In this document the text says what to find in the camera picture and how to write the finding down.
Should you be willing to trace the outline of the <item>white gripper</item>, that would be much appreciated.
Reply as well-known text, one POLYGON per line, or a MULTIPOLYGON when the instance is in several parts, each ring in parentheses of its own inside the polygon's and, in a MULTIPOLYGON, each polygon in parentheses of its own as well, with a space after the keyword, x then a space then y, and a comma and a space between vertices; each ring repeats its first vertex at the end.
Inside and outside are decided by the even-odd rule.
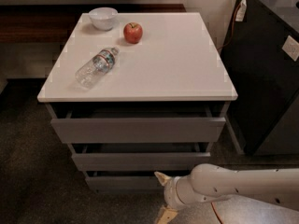
POLYGON ((178 214, 177 210, 182 210, 186 204, 179 198, 177 193, 177 177, 170 177, 161 172, 155 172, 159 183, 164 186, 164 199, 167 206, 162 206, 159 210, 155 224, 168 224, 178 214))

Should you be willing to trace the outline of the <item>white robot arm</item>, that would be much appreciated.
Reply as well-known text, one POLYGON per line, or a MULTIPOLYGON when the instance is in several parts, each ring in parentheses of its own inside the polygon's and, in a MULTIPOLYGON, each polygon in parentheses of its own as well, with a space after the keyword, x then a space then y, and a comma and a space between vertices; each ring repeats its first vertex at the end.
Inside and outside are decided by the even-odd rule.
POLYGON ((155 224, 168 224, 182 209, 197 203, 226 201, 243 196, 299 210, 299 169, 230 170, 199 164, 188 175, 155 174, 164 187, 165 205, 155 224))

